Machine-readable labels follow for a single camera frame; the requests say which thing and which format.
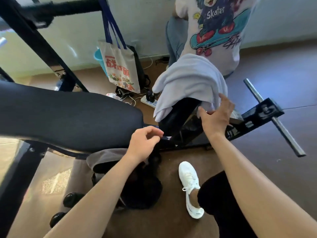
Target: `blue bucket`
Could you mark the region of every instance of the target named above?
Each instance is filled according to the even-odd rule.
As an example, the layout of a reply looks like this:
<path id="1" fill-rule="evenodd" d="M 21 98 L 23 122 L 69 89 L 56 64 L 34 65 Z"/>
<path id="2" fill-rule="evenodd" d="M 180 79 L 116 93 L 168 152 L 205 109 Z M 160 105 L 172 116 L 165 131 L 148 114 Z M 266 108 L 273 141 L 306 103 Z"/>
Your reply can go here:
<path id="1" fill-rule="evenodd" d="M 105 72 L 106 76 L 108 77 L 107 71 L 106 71 L 106 67 L 105 67 L 105 63 L 103 62 L 100 49 L 95 51 L 95 54 L 94 54 L 93 58 L 99 62 L 100 66 L 102 67 L 102 70 Z"/>

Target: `power strip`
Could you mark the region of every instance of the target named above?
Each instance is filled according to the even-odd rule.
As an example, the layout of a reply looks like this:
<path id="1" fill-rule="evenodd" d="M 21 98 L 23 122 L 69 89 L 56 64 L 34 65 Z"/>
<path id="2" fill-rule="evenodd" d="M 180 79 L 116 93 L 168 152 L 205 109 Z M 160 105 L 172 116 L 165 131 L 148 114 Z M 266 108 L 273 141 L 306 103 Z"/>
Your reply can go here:
<path id="1" fill-rule="evenodd" d="M 141 102 L 147 104 L 148 106 L 151 106 L 152 108 L 155 108 L 157 104 L 157 100 L 155 100 L 154 103 L 151 103 L 146 99 L 145 95 L 143 96 L 143 98 L 141 98 Z"/>

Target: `blue tote bag handle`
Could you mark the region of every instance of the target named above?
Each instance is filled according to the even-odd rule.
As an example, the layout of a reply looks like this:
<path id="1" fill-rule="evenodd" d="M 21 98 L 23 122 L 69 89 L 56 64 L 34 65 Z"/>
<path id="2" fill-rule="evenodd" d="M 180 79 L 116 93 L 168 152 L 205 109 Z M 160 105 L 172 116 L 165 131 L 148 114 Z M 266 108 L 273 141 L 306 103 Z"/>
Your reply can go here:
<path id="1" fill-rule="evenodd" d="M 119 39 L 120 39 L 120 41 L 122 43 L 123 48 L 127 49 L 126 44 L 125 44 L 125 42 L 123 40 L 123 36 L 122 36 L 122 34 L 121 34 L 120 30 L 119 30 L 119 27 L 118 27 L 116 21 L 114 20 L 114 17 L 112 15 L 111 11 L 110 11 L 110 8 L 109 8 L 106 0 L 98 0 L 98 1 L 99 1 L 99 4 L 100 4 L 101 8 L 102 8 L 102 19 L 103 19 L 103 25 L 104 25 L 104 28 L 105 28 L 106 42 L 107 43 L 111 43 L 111 44 L 113 43 L 112 39 L 111 39 L 110 31 L 109 31 L 109 24 L 110 24 L 110 26 L 112 28 L 112 31 L 113 31 L 113 33 L 114 33 L 114 35 L 116 37 L 118 48 L 121 49 L 120 45 L 119 45 L 119 42 L 117 40 L 116 33 L 117 33 L 117 35 L 118 35 L 118 37 L 119 37 Z"/>

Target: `weight bench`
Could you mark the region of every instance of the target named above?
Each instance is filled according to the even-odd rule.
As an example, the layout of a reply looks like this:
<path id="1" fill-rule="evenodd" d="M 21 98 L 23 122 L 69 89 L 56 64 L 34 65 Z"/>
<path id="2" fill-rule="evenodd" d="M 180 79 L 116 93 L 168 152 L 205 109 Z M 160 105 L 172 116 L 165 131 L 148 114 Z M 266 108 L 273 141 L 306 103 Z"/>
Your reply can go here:
<path id="1" fill-rule="evenodd" d="M 6 237 L 23 197 L 48 149 L 76 159 L 109 148 L 127 148 L 132 133 L 148 124 L 142 112 L 124 102 L 89 93 L 64 61 L 37 31 L 48 27 L 55 16 L 101 11 L 98 0 L 44 3 L 21 7 L 15 0 L 0 0 L 0 16 L 58 75 L 59 91 L 14 83 L 0 68 L 0 136 L 21 139 L 18 150 L 0 185 L 0 237 Z M 270 121 L 282 133 L 298 157 L 305 152 L 277 117 L 283 110 L 270 98 L 263 99 L 249 80 L 245 84 L 259 104 L 242 114 L 243 122 L 226 129 L 236 139 Z M 82 92 L 72 92 L 75 85 Z M 210 149 L 201 120 L 191 115 L 199 100 L 184 98 L 160 123 L 164 137 L 156 152 L 195 147 Z"/>

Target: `ankle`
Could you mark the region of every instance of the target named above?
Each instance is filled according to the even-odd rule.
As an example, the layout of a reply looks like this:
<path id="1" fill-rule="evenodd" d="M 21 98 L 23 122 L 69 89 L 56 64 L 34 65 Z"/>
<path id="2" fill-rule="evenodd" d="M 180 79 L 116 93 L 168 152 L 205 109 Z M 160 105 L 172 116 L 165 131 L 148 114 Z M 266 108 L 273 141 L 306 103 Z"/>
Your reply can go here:
<path id="1" fill-rule="evenodd" d="M 189 194 L 189 201 L 192 204 L 192 206 L 195 208 L 200 208 L 199 203 L 198 203 L 198 197 L 197 197 L 198 192 L 199 192 L 199 189 L 195 188 Z"/>

